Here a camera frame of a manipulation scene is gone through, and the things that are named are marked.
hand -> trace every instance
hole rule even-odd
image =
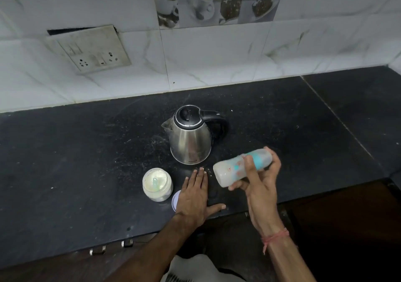
[[[180,195],[178,196],[176,214],[182,214],[194,225],[194,229],[201,226],[213,213],[226,208],[224,204],[215,204],[207,207],[208,178],[203,168],[194,170],[191,177],[186,177]]]
[[[244,180],[238,180],[228,189],[241,188],[245,191],[252,224],[262,237],[268,237],[282,230],[284,225],[277,211],[277,191],[275,186],[281,162],[273,150],[268,147],[264,147],[264,149],[268,150],[273,157],[269,169],[257,171],[252,156],[247,155],[244,161],[249,183]]]

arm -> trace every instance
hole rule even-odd
[[[273,157],[268,170],[257,171],[252,156],[245,157],[245,170],[249,183],[239,180],[229,190],[241,188],[248,200],[249,216],[262,237],[269,237],[284,229],[277,211],[276,178],[281,167],[277,154],[265,147]],[[316,281],[305,264],[292,239],[288,236],[274,240],[268,246],[274,269],[281,282]]]
[[[159,282],[185,240],[208,216],[226,208],[206,207],[208,177],[203,168],[186,177],[177,202],[176,214],[149,243],[111,274],[106,281]]]

kettle spout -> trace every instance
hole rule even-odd
[[[172,120],[173,118],[171,117],[162,123],[162,128],[166,131],[167,134],[170,134],[173,131],[173,129],[171,128]]]

forearm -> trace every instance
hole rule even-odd
[[[177,214],[149,243],[119,269],[107,281],[159,282],[171,260],[195,230],[190,219]]]
[[[292,239],[276,239],[268,246],[270,257],[281,282],[316,282]]]

white marble tile wall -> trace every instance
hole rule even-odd
[[[113,24],[131,66],[80,76],[47,29]],[[153,0],[0,0],[0,112],[390,63],[401,0],[281,0],[273,22],[160,31]]]

